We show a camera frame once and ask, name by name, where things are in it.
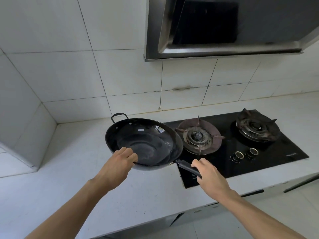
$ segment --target person's left hand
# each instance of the person's left hand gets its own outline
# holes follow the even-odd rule
[[[134,166],[134,162],[137,161],[138,156],[133,153],[131,148],[123,147],[116,150],[93,178],[93,181],[105,195],[126,179],[128,172]]]

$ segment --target person's left arm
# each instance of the person's left arm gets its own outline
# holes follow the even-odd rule
[[[131,148],[115,151],[98,174],[90,179],[68,202],[32,231],[26,239],[75,238],[98,201],[119,186],[138,161]]]

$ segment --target range hood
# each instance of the range hood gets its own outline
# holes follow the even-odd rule
[[[147,0],[145,61],[291,53],[319,40],[319,0]]]

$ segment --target person's right arm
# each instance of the person's right arm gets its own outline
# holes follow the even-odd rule
[[[305,239],[302,235],[280,223],[262,210],[245,201],[234,190],[230,189],[226,179],[205,158],[193,160],[202,179],[197,181],[205,193],[226,207],[255,239],[289,238]]]

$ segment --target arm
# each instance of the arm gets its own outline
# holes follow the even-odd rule
[[[119,186],[137,162],[131,148],[115,151],[98,174],[90,179],[68,202],[46,219],[26,239],[75,238],[98,201]]]
[[[205,193],[225,206],[255,239],[290,238],[305,239],[299,233],[280,223],[262,210],[245,201],[234,190],[230,189],[226,179],[205,158],[194,160],[202,175],[197,181]]]

